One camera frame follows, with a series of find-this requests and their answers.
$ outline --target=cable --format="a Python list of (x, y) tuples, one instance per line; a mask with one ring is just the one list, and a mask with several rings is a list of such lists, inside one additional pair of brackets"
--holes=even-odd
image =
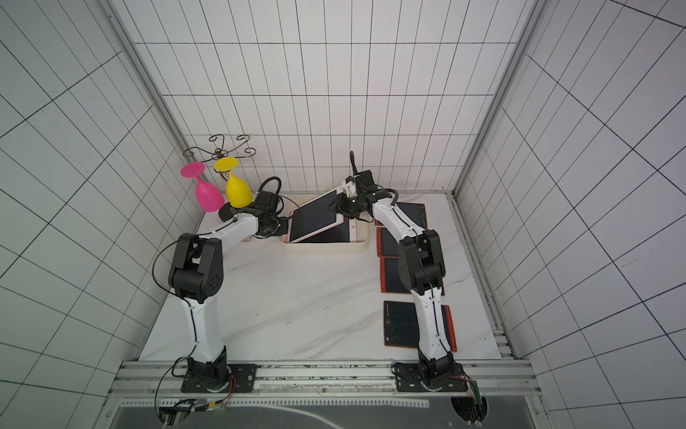
[(279, 192), (281, 192), (281, 179), (276, 177), (276, 176), (272, 176), (272, 177), (265, 179), (264, 182), (262, 182), (262, 184), (260, 184), (259, 188), (257, 189), (257, 193), (260, 193), (262, 191), (262, 189), (264, 188), (264, 185), (266, 185), (267, 183), (269, 183), (271, 181), (277, 181), (278, 185), (276, 185), (275, 194), (278, 195)]
[[(417, 231), (415, 231), (414, 229), (412, 229), (412, 232), (414, 232), (414, 234), (415, 234), (415, 236), (414, 236), (414, 242), (415, 242), (415, 244), (417, 245), (417, 250), (419, 250), (419, 241), (418, 241)], [(438, 331), (438, 316), (436, 315), (436, 301), (435, 301), (436, 295), (434, 295), (434, 284), (431, 282), (431, 280), (429, 280), (429, 277), (427, 276), (426, 271), (424, 271), (424, 263), (422, 262), (422, 258), (421, 258), (421, 257), (419, 258), (419, 266), (422, 268), (422, 273), (424, 274), (424, 278), (425, 278), (426, 280), (428, 280), (429, 286), (431, 286), (431, 297), (432, 297), (432, 299), (433, 299), (433, 301), (431, 302), (431, 304), (432, 304), (433, 307), (434, 307), (434, 323), (436, 324), (436, 332), (439, 332), (439, 331)], [(443, 344), (443, 340), (441, 339), (440, 336), (438, 336), (438, 342), (440, 343), (440, 346), (443, 347), (443, 350), (445, 351), (445, 353), (446, 353), (447, 355), (450, 355), (450, 351), (448, 351), (448, 349), (445, 348), (445, 345)], [(457, 378), (457, 379), (460, 379), (460, 380), (462, 380), (462, 381), (468, 382), (468, 383), (469, 383), (469, 386), (470, 386), (471, 389), (472, 389), (472, 392), (474, 393), (474, 401), (476, 402), (476, 404), (477, 404), (478, 406), (481, 406), (481, 405), (482, 405), (482, 399), (481, 399), (481, 393), (480, 393), (480, 391), (479, 391), (479, 386), (477, 385), (477, 383), (476, 383), (474, 380), (472, 380), (472, 377), (470, 377), (469, 375), (467, 375), (467, 373), (464, 372), (464, 368), (462, 369), (462, 372), (464, 373), (464, 376), (466, 377), (466, 380), (465, 380), (464, 378), (461, 378), (461, 377), (451, 377), (451, 378)]]
[[(395, 208), (393, 208), (392, 205), (391, 205), (391, 208), (390, 208), (390, 209), (393, 210), (393, 213), (395, 213), (395, 215), (398, 216), (398, 219), (400, 219), (400, 221), (401, 221), (403, 224), (405, 224), (408, 228), (412, 228), (412, 227), (410, 226), (410, 224), (408, 224), (407, 222), (405, 222), (405, 221), (400, 217), (400, 215), (398, 214), (397, 211), (395, 211)], [(415, 231), (414, 229), (412, 229), (412, 231), (414, 232), (414, 234), (415, 234), (415, 236), (416, 236), (417, 231)]]
[(391, 204), (392, 206), (394, 206), (394, 205), (396, 205), (396, 203), (398, 202), (398, 197), (400, 196), (400, 194), (398, 193), (398, 191), (396, 191), (396, 190), (393, 189), (393, 188), (383, 187), (383, 186), (377, 185), (377, 184), (375, 183), (374, 186), (377, 187), (377, 188), (376, 188), (376, 189), (371, 189), (371, 188), (368, 188), (367, 186), (365, 186), (364, 184), (362, 184), (362, 181), (359, 182), (359, 185), (362, 186), (362, 189), (366, 189), (366, 190), (368, 190), (369, 192), (376, 192), (376, 191), (389, 191), (389, 192), (392, 192), (392, 193), (394, 194), (394, 197), (393, 197), (393, 201), (391, 201), (390, 204)]
[(331, 426), (333, 429), (343, 429), (343, 427), (333, 423), (330, 420), (325, 419), (324, 417), (318, 416), (317, 414), (314, 414), (314, 413), (310, 413), (309, 411), (299, 410), (297, 408), (288, 408), (285, 406), (265, 405), (265, 404), (235, 404), (232, 406), (254, 406), (254, 407), (259, 407), (259, 408), (271, 408), (273, 410), (287, 411), (289, 413), (302, 414), (302, 415), (306, 415), (308, 417), (311, 417), (313, 419), (317, 419), (317, 420), (321, 421), (322, 423)]
[(281, 198), (285, 198), (285, 199), (289, 200), (290, 202), (292, 202), (293, 204), (295, 204), (296, 206), (298, 206), (298, 208), (300, 209), (300, 205), (299, 205), (297, 202), (293, 201), (292, 199), (288, 198), (288, 197), (285, 196), (285, 195), (279, 195), (279, 196), (280, 196)]
[[(186, 304), (188, 304), (188, 308), (191, 309), (190, 315), (191, 315), (191, 322), (193, 323), (193, 335), (195, 336), (194, 343), (195, 345), (193, 346), (193, 350), (191, 350), (191, 353), (188, 353), (188, 356), (185, 357), (186, 360), (191, 357), (193, 352), (196, 350), (196, 347), (198, 346), (198, 330), (196, 329), (196, 318), (193, 317), (193, 306), (191, 305), (190, 301), (188, 301), (186, 298), (182, 298), (182, 301), (184, 301)], [(171, 376), (176, 377), (176, 378), (183, 378), (183, 375), (176, 375), (174, 374), (174, 369), (172, 368), (171, 370)]]
[(176, 294), (176, 289), (174, 290), (174, 292), (172, 292), (172, 289), (171, 289), (171, 288), (173, 288), (172, 285), (169, 285), (169, 286), (170, 286), (170, 289), (167, 289), (167, 288), (165, 288), (164, 286), (162, 286), (162, 283), (160, 283), (160, 282), (157, 280), (157, 277), (155, 277), (155, 265), (157, 265), (157, 260), (160, 258), (160, 256), (161, 256), (168, 248), (172, 247), (173, 245), (175, 245), (176, 243), (178, 243), (178, 242), (181, 241), (181, 240), (184, 240), (184, 239), (186, 239), (186, 238), (192, 239), (192, 238), (195, 238), (195, 237), (200, 237), (200, 236), (202, 236), (202, 235), (209, 235), (209, 234), (212, 234), (212, 232), (219, 232), (219, 231), (221, 231), (222, 229), (228, 228), (230, 225), (235, 224), (236, 221), (237, 221), (237, 220), (234, 218), (234, 219), (233, 219), (233, 222), (228, 223), (228, 224), (224, 225), (223, 227), (218, 228), (218, 229), (216, 229), (216, 230), (214, 230), (214, 231), (209, 231), (209, 232), (206, 232), (206, 233), (199, 233), (199, 234), (191, 234), (191, 235), (188, 235), (188, 236), (186, 236), (186, 237), (179, 238), (178, 240), (173, 241), (172, 243), (170, 243), (169, 245), (167, 245), (164, 249), (162, 249), (161, 251), (159, 251), (159, 252), (157, 253), (157, 256), (155, 256), (155, 259), (153, 259), (153, 261), (152, 261), (152, 267), (150, 268), (150, 270), (152, 271), (152, 274), (151, 274), (151, 275), (152, 275), (152, 279), (153, 279), (153, 281), (155, 282), (155, 284), (156, 284), (160, 289), (164, 290), (165, 292), (170, 293), (170, 294), (174, 295), (175, 297), (179, 297), (179, 296)]
[(165, 377), (167, 376), (167, 374), (168, 374), (170, 371), (171, 371), (172, 373), (174, 373), (174, 367), (175, 367), (179, 362), (181, 362), (181, 361), (184, 360), (184, 359), (188, 359), (188, 357), (186, 357), (186, 358), (179, 358), (179, 359), (175, 360), (175, 361), (174, 361), (174, 364), (173, 364), (172, 366), (170, 366), (169, 369), (166, 370), (165, 373), (162, 375), (162, 378), (160, 379), (160, 382), (157, 383), (157, 389), (155, 389), (155, 398), (153, 399), (152, 407), (153, 407), (154, 410), (155, 410), (155, 417), (157, 417), (157, 419), (158, 419), (158, 420), (160, 421), (160, 423), (162, 423), (162, 424), (164, 424), (165, 422), (160, 418), (160, 413), (159, 413), (159, 411), (158, 411), (158, 407), (157, 407), (157, 393), (160, 391), (160, 386), (162, 385), (162, 380), (165, 379)]

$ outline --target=marble surface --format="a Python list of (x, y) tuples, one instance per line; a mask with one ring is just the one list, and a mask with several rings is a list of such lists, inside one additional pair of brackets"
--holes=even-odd
[[(440, 235), (442, 303), (451, 308), (455, 358), (500, 359), (446, 196), (405, 194), (400, 201), (425, 204), (429, 228)], [(199, 230), (217, 223), (217, 214), (208, 213)], [(276, 238), (226, 252), (217, 306), (228, 359), (417, 359), (415, 349), (383, 345), (383, 301), (412, 297), (381, 293), (374, 232), (369, 247), (358, 252), (287, 252)], [(183, 305), (167, 298), (140, 360), (175, 360), (191, 351)]]

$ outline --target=drawing tablet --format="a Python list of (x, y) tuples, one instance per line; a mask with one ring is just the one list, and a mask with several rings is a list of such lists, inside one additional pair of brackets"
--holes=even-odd
[[(410, 294), (405, 289), (403, 282), (398, 275), (398, 258), (382, 257), (381, 259), (381, 292), (388, 294)], [(441, 295), (445, 296), (445, 288), (441, 290)]]
[(377, 228), (377, 255), (398, 257), (398, 242), (386, 228)]
[[(453, 330), (453, 318), (450, 307), (441, 306), (443, 324), (446, 337), (450, 342), (450, 350), (454, 353), (458, 350)], [(391, 347), (419, 347), (419, 323), (414, 303), (398, 301), (383, 302), (383, 343)]]
[(300, 243), (349, 243), (351, 239), (350, 234), (350, 220), (343, 219), (343, 223), (336, 225), (333, 228), (324, 230), (319, 234), (315, 234), (309, 238), (299, 241)]
[[(403, 213), (412, 219), (412, 222), (424, 229), (427, 228), (427, 210), (424, 204), (418, 204), (417, 202), (398, 202), (396, 205)], [(383, 226), (378, 220), (375, 224), (377, 226)]]
[(338, 190), (321, 195), (293, 211), (287, 243), (297, 243), (343, 223), (343, 215), (329, 211)]

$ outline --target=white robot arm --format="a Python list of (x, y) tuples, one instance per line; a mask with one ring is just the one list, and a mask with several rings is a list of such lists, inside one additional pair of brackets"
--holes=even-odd
[(417, 313), (419, 362), (414, 366), (394, 365), (397, 379), (403, 380), (397, 382), (397, 388), (402, 390), (409, 386), (408, 391), (466, 389), (466, 385), (456, 386), (456, 378), (464, 371), (453, 360), (445, 334), (440, 306), (445, 263), (438, 234), (424, 230), (403, 213), (396, 205), (397, 191), (375, 184), (369, 170), (358, 172), (352, 152), (350, 160), (353, 175), (343, 183), (346, 193), (339, 194), (329, 208), (350, 219), (359, 219), (366, 211), (383, 223), (398, 242), (398, 274), (412, 294)]
[[(346, 193), (338, 194), (329, 210), (350, 219), (359, 219), (360, 213), (367, 211), (383, 223), (398, 241), (399, 276), (412, 294), (416, 308), (420, 332), (419, 362), (393, 366), (397, 388), (420, 392), (448, 390), (450, 386), (452, 391), (465, 391), (466, 385), (455, 380), (464, 375), (464, 371), (450, 352), (440, 306), (442, 278), (445, 276), (440, 238), (435, 231), (424, 230), (403, 213), (396, 205), (397, 192), (374, 184), (368, 170), (358, 173), (352, 152), (351, 162), (353, 176), (344, 182)], [(276, 193), (263, 191), (260, 187), (255, 202), (250, 206), (233, 209), (230, 216), (226, 213), (223, 216), (224, 209), (220, 210), (220, 217), (228, 219), (217, 228), (208, 233), (184, 234), (178, 241), (169, 272), (169, 285), (176, 296), (186, 301), (189, 329), (196, 338), (196, 346), (188, 357), (182, 392), (224, 391), (230, 367), (249, 366), (227, 366), (214, 295), (224, 281), (223, 252), (253, 234), (265, 237), (287, 232), (287, 218), (279, 217), (276, 210), (278, 192), (278, 189)]]

